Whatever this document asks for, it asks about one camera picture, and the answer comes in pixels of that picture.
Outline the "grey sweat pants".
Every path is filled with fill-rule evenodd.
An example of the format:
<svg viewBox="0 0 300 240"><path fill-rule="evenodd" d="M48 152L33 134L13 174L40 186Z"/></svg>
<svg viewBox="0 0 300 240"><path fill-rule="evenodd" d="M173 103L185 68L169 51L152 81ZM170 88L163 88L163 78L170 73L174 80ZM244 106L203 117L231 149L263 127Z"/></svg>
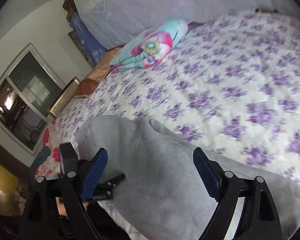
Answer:
<svg viewBox="0 0 300 240"><path fill-rule="evenodd" d="M118 174L112 205L147 239L198 239L216 201L193 163L194 146L151 118L89 118L77 137L78 152L90 160L108 152L101 180Z"/></svg>

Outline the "red floral bedding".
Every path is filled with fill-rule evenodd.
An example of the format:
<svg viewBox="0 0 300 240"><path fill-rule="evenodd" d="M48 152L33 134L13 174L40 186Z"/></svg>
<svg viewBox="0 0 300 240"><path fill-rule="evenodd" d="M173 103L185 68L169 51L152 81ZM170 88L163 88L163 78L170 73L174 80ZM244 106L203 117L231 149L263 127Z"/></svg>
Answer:
<svg viewBox="0 0 300 240"><path fill-rule="evenodd" d="M34 177L44 176L46 179L55 179L61 172L60 144L63 142L62 130L58 120L50 122L42 136L42 149L35 161Z"/></svg>

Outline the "dark green cloth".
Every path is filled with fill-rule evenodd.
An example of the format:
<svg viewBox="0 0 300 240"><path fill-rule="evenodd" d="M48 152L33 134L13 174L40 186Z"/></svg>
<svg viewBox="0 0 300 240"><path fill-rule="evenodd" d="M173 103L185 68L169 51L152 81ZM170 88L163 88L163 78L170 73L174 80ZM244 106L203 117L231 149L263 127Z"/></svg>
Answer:
<svg viewBox="0 0 300 240"><path fill-rule="evenodd" d="M35 176L36 169L42 165L43 162L47 160L47 158L50 156L51 150L44 146L41 151L37 154L36 158L34 159L32 165L29 168L29 178L33 179Z"/></svg>

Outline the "brown orange pillow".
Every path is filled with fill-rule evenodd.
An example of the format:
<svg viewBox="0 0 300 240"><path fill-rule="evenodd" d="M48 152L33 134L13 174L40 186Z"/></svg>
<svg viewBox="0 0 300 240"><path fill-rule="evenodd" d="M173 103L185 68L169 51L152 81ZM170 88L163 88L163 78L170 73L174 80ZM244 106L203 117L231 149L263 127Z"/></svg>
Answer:
<svg viewBox="0 0 300 240"><path fill-rule="evenodd" d="M88 98L97 89L98 85L109 75L111 72L110 62L116 56L123 46L117 46L107 51L101 58L101 61L95 68L79 83L75 97Z"/></svg>

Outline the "purple floral bed quilt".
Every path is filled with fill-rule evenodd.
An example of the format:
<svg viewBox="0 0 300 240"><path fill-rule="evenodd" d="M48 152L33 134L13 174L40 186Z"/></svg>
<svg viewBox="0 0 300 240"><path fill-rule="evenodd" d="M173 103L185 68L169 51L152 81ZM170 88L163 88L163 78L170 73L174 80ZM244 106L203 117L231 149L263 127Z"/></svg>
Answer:
<svg viewBox="0 0 300 240"><path fill-rule="evenodd" d="M300 20L240 12L189 31L150 69L109 74L51 137L77 145L91 116L154 118L194 145L300 185Z"/></svg>

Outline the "blue patterned fabric bag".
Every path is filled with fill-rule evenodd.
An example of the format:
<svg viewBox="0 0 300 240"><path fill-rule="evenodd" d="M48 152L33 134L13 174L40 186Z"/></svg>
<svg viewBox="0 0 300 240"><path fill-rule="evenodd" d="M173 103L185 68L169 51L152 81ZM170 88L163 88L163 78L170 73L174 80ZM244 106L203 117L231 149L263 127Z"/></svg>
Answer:
<svg viewBox="0 0 300 240"><path fill-rule="evenodd" d="M75 44L82 48L83 55L87 58L90 65L96 66L102 59L103 54L107 51L96 38L90 33L77 12L73 12L69 21L73 29L69 33L71 39L75 38Z"/></svg>

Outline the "folded teal pink floral blanket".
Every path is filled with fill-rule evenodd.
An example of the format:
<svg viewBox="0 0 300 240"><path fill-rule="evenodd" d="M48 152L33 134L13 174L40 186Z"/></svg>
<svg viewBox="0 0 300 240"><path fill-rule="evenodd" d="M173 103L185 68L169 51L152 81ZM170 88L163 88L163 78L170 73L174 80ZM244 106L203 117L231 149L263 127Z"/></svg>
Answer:
<svg viewBox="0 0 300 240"><path fill-rule="evenodd" d="M111 60L115 71L150 68L159 64L187 34L189 28L183 19L170 19L141 32L128 42Z"/></svg>

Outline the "white lace headboard cover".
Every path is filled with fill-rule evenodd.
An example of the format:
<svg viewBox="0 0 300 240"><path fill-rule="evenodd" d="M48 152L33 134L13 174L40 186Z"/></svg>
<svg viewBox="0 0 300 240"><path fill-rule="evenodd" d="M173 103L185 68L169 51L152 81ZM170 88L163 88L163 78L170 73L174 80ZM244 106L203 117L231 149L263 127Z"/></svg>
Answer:
<svg viewBox="0 0 300 240"><path fill-rule="evenodd" d="M293 0L74 0L81 20L106 48L129 42L170 18L204 23L230 11L276 10L300 16Z"/></svg>

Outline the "gold picture frame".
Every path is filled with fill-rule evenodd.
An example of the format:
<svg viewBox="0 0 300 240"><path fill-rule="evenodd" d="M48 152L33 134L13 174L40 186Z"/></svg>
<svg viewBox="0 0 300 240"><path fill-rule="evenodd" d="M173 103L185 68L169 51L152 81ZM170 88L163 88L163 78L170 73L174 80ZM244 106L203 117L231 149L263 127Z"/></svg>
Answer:
<svg viewBox="0 0 300 240"><path fill-rule="evenodd" d="M49 108L49 114L53 118L57 118L63 111L63 109L67 106L67 104L72 100L75 96L75 92L79 85L80 81L77 77L74 77L61 91L61 93L57 96L55 101Z"/></svg>

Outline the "window with white frame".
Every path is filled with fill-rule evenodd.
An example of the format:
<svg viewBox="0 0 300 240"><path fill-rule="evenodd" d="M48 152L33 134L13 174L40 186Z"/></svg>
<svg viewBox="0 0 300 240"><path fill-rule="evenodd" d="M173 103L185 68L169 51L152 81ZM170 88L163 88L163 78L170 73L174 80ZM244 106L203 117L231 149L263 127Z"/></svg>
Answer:
<svg viewBox="0 0 300 240"><path fill-rule="evenodd" d="M34 45L27 44L0 77L0 126L34 154L52 120L50 106L64 87Z"/></svg>

